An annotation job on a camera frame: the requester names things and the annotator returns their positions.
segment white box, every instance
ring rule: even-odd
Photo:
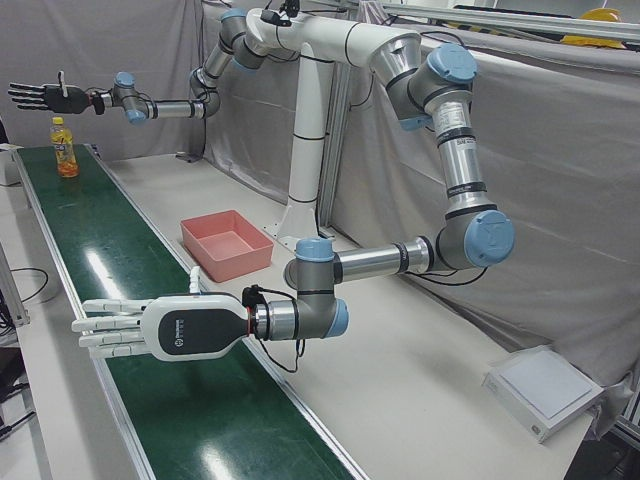
[[[493,368],[483,385],[539,443],[588,409],[603,392],[547,347],[517,352]]]

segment green conveyor belt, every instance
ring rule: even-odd
[[[72,179],[58,177],[51,148],[19,153],[81,300],[186,291],[187,274],[84,146]],[[242,343],[219,360],[107,363],[159,480],[352,478]]]

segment pink tray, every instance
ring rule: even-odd
[[[216,282],[271,264],[273,242],[235,210],[180,222],[184,246]]]

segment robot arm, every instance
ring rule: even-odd
[[[80,318],[71,328],[85,333],[79,344],[94,358],[150,353],[169,362],[220,358],[252,334],[259,340],[335,337],[346,331],[349,314],[334,294],[333,258],[330,240],[298,242],[295,299],[267,302],[257,285],[245,289],[242,302],[226,293],[200,294],[192,272],[189,295],[89,300],[85,312],[116,315]]]
[[[220,108],[217,82],[225,68],[236,57],[236,63],[246,69],[258,69],[269,49],[247,41],[245,14],[231,9],[221,17],[222,28],[218,44],[202,66],[191,72],[189,85],[194,100],[154,100],[140,93],[135,78],[128,72],[116,75],[109,91],[87,91],[66,85],[64,73],[58,74],[59,82],[47,85],[11,83],[9,95],[22,110],[50,110],[55,113],[82,113],[93,106],[102,115],[105,108],[122,107],[127,120],[140,125],[155,118],[209,118]]]
[[[469,119],[474,58],[451,43],[431,51],[419,66],[415,55],[398,58],[389,52],[380,50],[371,68],[405,130],[433,122],[445,173],[449,209],[428,270],[486,268],[503,261],[513,249],[514,229],[487,197],[476,157]]]
[[[344,301],[335,297],[336,284],[403,272],[486,268],[510,254],[513,226],[488,199],[476,159],[469,120],[471,82],[476,73],[473,57],[460,46],[444,44],[420,64],[415,32],[306,15],[279,28],[271,13],[252,10],[246,28],[239,12],[230,11],[223,17],[218,46],[191,77],[198,97],[194,103],[202,105],[198,111],[204,115],[217,109],[215,102],[208,108],[204,101],[214,94],[217,97],[217,78],[232,56],[239,65],[257,69],[271,48],[304,48],[313,53],[309,58],[314,62],[341,61],[370,68],[385,86],[404,129],[433,122],[450,202],[445,227],[435,246],[426,237],[418,237],[380,248],[334,253],[329,240],[303,239],[296,246],[296,258],[285,269],[285,280],[297,291],[296,298],[289,300],[266,302],[260,288],[254,286],[246,289],[242,302],[226,294],[87,302],[84,307],[89,312],[129,312],[73,323],[75,331],[89,333],[81,337],[80,344],[89,347],[93,356],[151,353],[167,361],[196,360],[221,357],[249,335],[260,340],[337,336],[346,331],[349,315]],[[135,92],[132,82],[120,82],[117,87],[120,90],[114,87],[114,92],[125,110],[144,113],[141,109],[146,107],[147,116],[149,108],[153,110],[149,100]],[[165,108],[186,112],[183,104]]]

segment orange juice bottle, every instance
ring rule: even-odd
[[[64,178],[78,175],[78,163],[73,153],[73,136],[71,130],[64,126],[62,117],[53,117],[51,125],[51,143],[56,152],[58,174]]]

